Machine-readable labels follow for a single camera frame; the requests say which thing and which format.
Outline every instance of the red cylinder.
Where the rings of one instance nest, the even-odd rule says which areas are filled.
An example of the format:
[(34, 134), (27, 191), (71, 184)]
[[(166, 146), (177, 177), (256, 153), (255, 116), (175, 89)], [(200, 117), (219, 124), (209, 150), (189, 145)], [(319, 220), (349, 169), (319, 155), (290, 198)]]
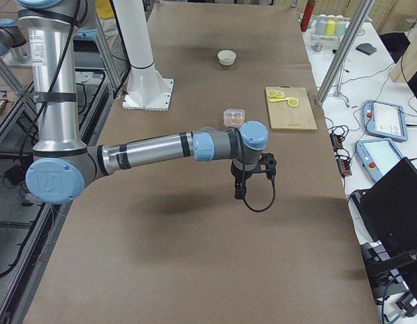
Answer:
[(302, 32), (305, 32), (308, 29), (310, 17), (312, 17), (312, 12), (315, 8), (315, 0), (308, 0), (306, 8), (304, 9), (302, 23), (300, 24), (300, 29)]

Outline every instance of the white desk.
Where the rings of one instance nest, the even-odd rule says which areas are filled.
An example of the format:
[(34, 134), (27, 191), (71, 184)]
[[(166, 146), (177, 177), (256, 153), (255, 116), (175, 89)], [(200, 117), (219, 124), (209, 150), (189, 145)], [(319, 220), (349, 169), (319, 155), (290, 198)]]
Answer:
[[(352, 50), (347, 57), (345, 69), (348, 70), (349, 73), (344, 73), (342, 82), (362, 76), (371, 76), (374, 73), (387, 68), (391, 63), (393, 63), (393, 60), (391, 59), (389, 53), (385, 49), (372, 25), (370, 23), (365, 23), (363, 25), (363, 29), (365, 30), (365, 34), (363, 36), (357, 37)], [(312, 40), (310, 37), (310, 31), (303, 33), (303, 39), (306, 45), (309, 61), (312, 64), (312, 73), (315, 79), (315, 83), (316, 86), (319, 87), (323, 82), (332, 59), (334, 58), (332, 50), (337, 49), (339, 43)], [(323, 49), (320, 53), (315, 53), (311, 49), (311, 45), (313, 45), (316, 41), (320, 41), (323, 44)], [(365, 55), (355, 50), (356, 46), (361, 43), (370, 43), (378, 50), (371, 56)], [(323, 105), (326, 117), (333, 120), (335, 126), (347, 125), (351, 130), (358, 129), (359, 125), (353, 117), (353, 112), (361, 108), (366, 100), (375, 100), (377, 98), (384, 81), (387, 79), (389, 70), (390, 69), (387, 69), (386, 71), (381, 72), (372, 78), (360, 79), (348, 82), (347, 84), (343, 84), (341, 87), (341, 92), (349, 98), (352, 107), (347, 108), (341, 99), (328, 97)], [(389, 78), (384, 85), (383, 91), (379, 96), (379, 100), (401, 105), (404, 107), (406, 113), (411, 113), (414, 115), (415, 112), (408, 105), (408, 100), (412, 96), (414, 96), (414, 94), (406, 83), (396, 84)], [(417, 110), (417, 100), (413, 98), (410, 102), (411, 106)], [(360, 138), (362, 140), (374, 138), (373, 136), (369, 136), (367, 134), (363, 135), (364, 124), (362, 122), (361, 111), (356, 112), (356, 117), (360, 122), (360, 129), (355, 132), (350, 132), (347, 135), (345, 142), (343, 143), (344, 147), (350, 152), (350, 155), (354, 154), (354, 143), (357, 140)], [(417, 117), (406, 116), (406, 121), (407, 124), (417, 124)], [(327, 127), (331, 126), (331, 122), (327, 121)], [(417, 128), (408, 128), (408, 135), (409, 140), (407, 142), (396, 142), (396, 145), (404, 156), (414, 158), (417, 157)], [(414, 161), (413, 164), (417, 168), (417, 160)], [(354, 155), (352, 161), (352, 176), (347, 177), (345, 181), (345, 194), (349, 195), (356, 189), (370, 188), (373, 186), (373, 184), (374, 182), (371, 180), (370, 176), (363, 168), (358, 156)], [(350, 211), (354, 220), (354, 226), (356, 228), (356, 234), (360, 244), (365, 242), (372, 242), (353, 202), (350, 202)], [(390, 297), (390, 299), (388, 299), (388, 301), (385, 303), (385, 314), (387, 314), (390, 319), (393, 319), (399, 312), (399, 309), (394, 302), (400, 296), (401, 294), (394, 295)], [(396, 323), (417, 323), (417, 315), (413, 318), (402, 317)]]

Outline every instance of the wooden cutting board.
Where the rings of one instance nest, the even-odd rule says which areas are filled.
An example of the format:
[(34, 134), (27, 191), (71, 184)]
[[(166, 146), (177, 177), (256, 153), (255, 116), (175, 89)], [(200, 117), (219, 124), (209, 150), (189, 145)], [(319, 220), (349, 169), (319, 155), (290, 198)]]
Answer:
[(270, 126), (272, 130), (316, 130), (316, 123), (312, 108), (310, 107), (308, 94), (305, 88), (281, 88), (266, 87), (265, 91), (279, 90), (285, 97), (298, 98), (298, 107), (288, 106), (286, 101), (270, 103), (266, 95), (269, 109)]

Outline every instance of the clear plastic container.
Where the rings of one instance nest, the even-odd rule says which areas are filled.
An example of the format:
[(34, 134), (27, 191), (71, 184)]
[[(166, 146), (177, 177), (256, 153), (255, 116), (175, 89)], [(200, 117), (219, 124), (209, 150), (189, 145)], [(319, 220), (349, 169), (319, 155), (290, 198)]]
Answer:
[(223, 112), (223, 125), (225, 127), (240, 127), (244, 124), (243, 109), (227, 109)]

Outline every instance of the computer monitor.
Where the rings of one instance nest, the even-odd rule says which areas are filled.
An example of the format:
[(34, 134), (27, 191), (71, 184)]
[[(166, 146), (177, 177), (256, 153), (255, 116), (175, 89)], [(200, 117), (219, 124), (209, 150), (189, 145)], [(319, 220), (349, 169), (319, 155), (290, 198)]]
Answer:
[[(417, 169), (408, 158), (366, 191), (360, 207), (372, 238), (381, 241), (391, 258), (417, 249)], [(417, 300), (417, 262), (397, 270)]]

